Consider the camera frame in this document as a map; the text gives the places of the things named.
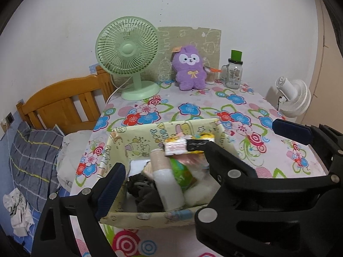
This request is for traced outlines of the white towel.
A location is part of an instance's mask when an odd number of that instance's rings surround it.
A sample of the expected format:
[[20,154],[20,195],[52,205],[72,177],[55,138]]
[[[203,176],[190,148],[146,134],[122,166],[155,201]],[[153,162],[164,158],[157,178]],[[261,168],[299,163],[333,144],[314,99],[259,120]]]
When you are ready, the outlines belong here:
[[162,149],[152,150],[150,152],[150,162],[153,180],[164,210],[168,212],[181,209],[185,204],[183,192],[174,177],[170,160],[165,156],[164,151]]

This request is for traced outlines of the pink tissue pack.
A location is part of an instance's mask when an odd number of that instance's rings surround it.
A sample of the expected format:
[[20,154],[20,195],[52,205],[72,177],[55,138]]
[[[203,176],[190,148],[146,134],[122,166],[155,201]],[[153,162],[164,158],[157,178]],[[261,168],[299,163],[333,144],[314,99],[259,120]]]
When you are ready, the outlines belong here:
[[183,130],[181,129],[181,128],[177,128],[176,129],[176,136],[184,136],[185,134],[184,134],[184,132],[183,132]]

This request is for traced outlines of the cotton swab jar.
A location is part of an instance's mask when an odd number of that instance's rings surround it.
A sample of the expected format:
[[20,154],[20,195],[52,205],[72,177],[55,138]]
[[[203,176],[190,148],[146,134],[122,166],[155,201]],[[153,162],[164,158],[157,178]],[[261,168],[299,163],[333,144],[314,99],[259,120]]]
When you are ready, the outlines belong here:
[[212,67],[204,66],[203,67],[206,72],[206,80],[207,84],[214,84],[216,80],[220,78],[221,70],[215,69]]

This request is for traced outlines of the beige door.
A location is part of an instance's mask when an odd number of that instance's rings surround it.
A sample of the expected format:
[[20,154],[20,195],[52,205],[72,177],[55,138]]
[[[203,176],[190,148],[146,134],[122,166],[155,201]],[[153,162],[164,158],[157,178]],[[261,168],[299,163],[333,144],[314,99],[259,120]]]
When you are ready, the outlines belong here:
[[318,19],[317,54],[309,85],[312,100],[296,120],[301,124],[325,124],[342,132],[342,55],[323,0],[314,0]]

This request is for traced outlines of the green tissue pack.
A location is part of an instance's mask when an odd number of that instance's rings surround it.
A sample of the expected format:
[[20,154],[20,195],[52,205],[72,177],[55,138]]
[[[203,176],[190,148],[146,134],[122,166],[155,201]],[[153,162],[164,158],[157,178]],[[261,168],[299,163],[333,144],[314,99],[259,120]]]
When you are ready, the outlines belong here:
[[183,193],[197,182],[196,178],[193,177],[190,170],[180,161],[171,158],[170,165],[175,180],[181,187]]

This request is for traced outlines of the clear plastic bag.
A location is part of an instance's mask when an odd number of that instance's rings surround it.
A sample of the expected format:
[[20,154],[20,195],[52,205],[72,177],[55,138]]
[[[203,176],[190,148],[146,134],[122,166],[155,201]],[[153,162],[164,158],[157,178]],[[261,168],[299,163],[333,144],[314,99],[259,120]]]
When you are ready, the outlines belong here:
[[175,155],[175,159],[185,165],[196,180],[184,192],[186,206],[208,204],[219,190],[220,185],[210,175],[209,163],[204,153]]

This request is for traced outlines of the purple plush toy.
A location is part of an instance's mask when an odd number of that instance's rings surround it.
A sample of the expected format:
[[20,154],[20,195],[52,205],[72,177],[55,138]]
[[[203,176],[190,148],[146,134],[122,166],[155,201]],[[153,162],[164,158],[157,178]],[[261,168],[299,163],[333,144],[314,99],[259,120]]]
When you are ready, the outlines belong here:
[[203,60],[193,45],[182,46],[175,51],[172,68],[176,72],[176,83],[181,91],[206,88],[206,72]]

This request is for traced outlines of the wall power outlet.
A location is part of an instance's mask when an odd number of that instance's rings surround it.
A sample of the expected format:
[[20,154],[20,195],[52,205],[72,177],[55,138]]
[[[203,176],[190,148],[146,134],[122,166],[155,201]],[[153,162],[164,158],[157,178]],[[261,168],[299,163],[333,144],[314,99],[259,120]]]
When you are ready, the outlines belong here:
[[11,124],[14,121],[13,114],[10,112],[5,118],[1,120],[1,128],[4,133],[10,128]]

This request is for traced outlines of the floral tablecloth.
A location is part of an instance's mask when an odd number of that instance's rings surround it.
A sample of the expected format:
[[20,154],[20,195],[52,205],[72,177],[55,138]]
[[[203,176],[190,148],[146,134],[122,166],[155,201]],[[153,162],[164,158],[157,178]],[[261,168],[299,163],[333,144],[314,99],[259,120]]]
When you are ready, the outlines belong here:
[[[308,178],[326,173],[308,147],[276,135],[272,122],[281,118],[249,85],[237,90],[221,82],[197,91],[180,91],[172,81],[162,83],[157,95],[131,102],[114,95],[94,126],[76,170],[72,194],[92,187],[108,167],[104,156],[110,133],[118,127],[217,118],[240,158],[262,178]],[[123,209],[134,212],[128,195]],[[101,228],[118,256],[215,256],[196,238],[194,224],[168,228]]]

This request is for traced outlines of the blue bed sheet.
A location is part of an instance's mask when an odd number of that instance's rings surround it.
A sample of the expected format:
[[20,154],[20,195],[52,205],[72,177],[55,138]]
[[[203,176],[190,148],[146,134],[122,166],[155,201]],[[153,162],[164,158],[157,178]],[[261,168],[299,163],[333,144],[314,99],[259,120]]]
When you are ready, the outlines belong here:
[[35,230],[38,225],[41,214],[32,207],[30,208],[33,217],[34,224],[30,226],[29,232],[25,237],[18,237],[13,232],[11,225],[11,219],[8,210],[3,206],[3,194],[1,197],[1,226],[7,236],[11,236],[15,242],[22,245],[25,252],[31,254],[31,248],[33,246]]

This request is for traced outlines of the white standing fan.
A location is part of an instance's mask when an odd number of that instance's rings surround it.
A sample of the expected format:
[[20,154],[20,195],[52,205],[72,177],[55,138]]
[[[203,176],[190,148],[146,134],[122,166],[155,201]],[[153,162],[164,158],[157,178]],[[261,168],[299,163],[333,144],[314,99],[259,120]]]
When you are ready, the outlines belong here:
[[284,99],[278,105],[284,116],[297,118],[307,111],[311,102],[311,94],[304,81],[279,77],[275,82],[275,87],[281,92]]

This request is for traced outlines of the glass jar green lid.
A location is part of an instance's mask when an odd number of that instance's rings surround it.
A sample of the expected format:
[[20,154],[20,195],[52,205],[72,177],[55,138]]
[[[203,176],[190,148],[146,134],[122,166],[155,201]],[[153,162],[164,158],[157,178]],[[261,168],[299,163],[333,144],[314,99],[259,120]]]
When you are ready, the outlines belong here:
[[242,65],[242,52],[232,50],[228,63],[221,68],[220,78],[226,87],[231,89],[238,89],[240,87],[243,71]]

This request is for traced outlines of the yellow cartoon snack bag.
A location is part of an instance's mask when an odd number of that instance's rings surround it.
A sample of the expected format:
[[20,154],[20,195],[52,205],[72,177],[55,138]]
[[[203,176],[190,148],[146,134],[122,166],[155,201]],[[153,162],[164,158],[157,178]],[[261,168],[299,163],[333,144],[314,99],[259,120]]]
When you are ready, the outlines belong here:
[[163,149],[165,156],[182,154],[200,154],[208,142],[214,142],[215,135],[201,133],[200,135],[176,135],[164,141]]

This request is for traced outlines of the green desk fan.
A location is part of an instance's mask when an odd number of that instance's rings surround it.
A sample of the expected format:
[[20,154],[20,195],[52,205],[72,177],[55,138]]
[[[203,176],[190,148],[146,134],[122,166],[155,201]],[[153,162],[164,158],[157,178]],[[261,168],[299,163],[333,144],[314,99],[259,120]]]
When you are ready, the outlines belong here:
[[121,94],[124,100],[130,101],[158,94],[157,83],[141,79],[141,73],[152,64],[157,53],[157,29],[149,21],[134,16],[111,21],[100,32],[95,44],[96,59],[108,74],[132,79],[132,84]]

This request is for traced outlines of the wooden bed headboard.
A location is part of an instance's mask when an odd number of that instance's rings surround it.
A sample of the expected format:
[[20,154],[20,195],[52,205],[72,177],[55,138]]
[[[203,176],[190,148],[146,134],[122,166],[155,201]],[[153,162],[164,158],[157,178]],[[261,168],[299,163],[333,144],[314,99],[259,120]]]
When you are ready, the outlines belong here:
[[47,86],[16,107],[20,117],[38,130],[55,125],[63,133],[92,130],[101,115],[94,92],[100,90],[105,100],[114,91],[110,75],[96,66],[96,73],[66,79]]

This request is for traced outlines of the grey plaid pillow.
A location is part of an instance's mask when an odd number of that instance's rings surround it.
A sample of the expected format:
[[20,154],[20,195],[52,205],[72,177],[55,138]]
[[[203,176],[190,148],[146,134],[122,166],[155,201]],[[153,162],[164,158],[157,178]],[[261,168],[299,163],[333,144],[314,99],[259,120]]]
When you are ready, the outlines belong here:
[[15,186],[29,205],[42,212],[48,196],[59,188],[57,157],[63,135],[53,129],[33,129],[21,122],[11,146],[9,164]]

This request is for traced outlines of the white blanket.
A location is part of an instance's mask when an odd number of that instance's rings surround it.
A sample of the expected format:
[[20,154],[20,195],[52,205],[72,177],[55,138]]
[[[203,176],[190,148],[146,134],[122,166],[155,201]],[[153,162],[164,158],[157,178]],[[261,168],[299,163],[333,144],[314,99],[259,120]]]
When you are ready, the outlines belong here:
[[57,179],[68,192],[76,176],[76,170],[84,154],[92,131],[81,130],[70,133],[63,138],[62,148],[57,156]]

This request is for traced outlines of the white crumpled cloth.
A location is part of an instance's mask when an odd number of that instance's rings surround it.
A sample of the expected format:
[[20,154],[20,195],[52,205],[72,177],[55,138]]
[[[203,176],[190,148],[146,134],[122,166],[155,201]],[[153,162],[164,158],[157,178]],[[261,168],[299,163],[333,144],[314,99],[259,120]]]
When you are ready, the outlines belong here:
[[9,212],[13,234],[18,237],[28,236],[30,227],[35,223],[30,205],[18,188],[3,196],[3,206]]

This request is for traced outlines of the yellow cartoon storage box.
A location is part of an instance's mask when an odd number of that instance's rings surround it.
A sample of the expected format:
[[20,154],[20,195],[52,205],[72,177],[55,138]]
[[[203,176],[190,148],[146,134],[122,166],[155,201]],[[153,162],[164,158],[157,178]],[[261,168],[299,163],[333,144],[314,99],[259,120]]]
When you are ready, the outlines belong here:
[[[128,179],[128,173],[132,171],[131,162],[149,159],[149,153],[152,150],[161,149],[166,139],[176,136],[177,128],[181,128],[185,135],[212,133],[215,135],[217,145],[234,156],[238,156],[234,145],[229,142],[229,136],[223,125],[217,118],[118,127],[110,133],[108,138],[104,154],[107,157],[108,167],[102,175],[106,176],[114,164],[122,163],[126,169],[126,179]],[[123,183],[109,212],[100,219],[101,223],[121,229],[187,226],[194,224],[195,212],[204,206],[198,205],[169,212],[128,212],[123,209],[126,194],[126,184]]]

